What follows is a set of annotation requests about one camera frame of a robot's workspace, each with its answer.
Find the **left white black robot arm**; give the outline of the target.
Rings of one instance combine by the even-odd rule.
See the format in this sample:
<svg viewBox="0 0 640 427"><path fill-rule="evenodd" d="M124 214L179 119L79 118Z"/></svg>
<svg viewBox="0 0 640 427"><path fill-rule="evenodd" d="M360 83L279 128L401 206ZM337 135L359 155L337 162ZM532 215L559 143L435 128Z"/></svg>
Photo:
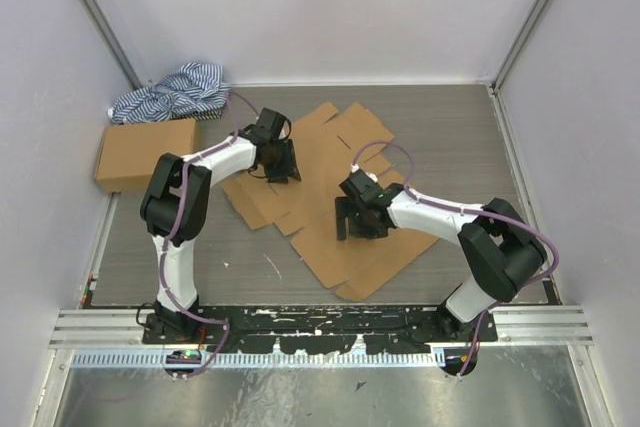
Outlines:
<svg viewBox="0 0 640 427"><path fill-rule="evenodd" d="M289 118L264 108L254 123L213 146L158 159L140 207L158 262L159 290L148 329L187 344L201 327L224 324L198 314L194 280L195 240L205 225L210 190L234 174L258 169L269 183L299 181L291 130Z"/></svg>

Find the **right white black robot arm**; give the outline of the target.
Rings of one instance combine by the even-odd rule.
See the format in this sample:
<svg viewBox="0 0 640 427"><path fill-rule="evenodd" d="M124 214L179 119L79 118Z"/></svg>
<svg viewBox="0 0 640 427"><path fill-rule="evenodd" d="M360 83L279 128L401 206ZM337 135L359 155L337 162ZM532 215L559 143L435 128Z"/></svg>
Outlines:
<svg viewBox="0 0 640 427"><path fill-rule="evenodd" d="M437 308L424 330L462 341L480 314L512 301L547 261L534 230L504 199L464 204L430 197L406 184L387 187L354 167L335 199L337 238L381 239L392 229L411 230L461 248L470 277Z"/></svg>

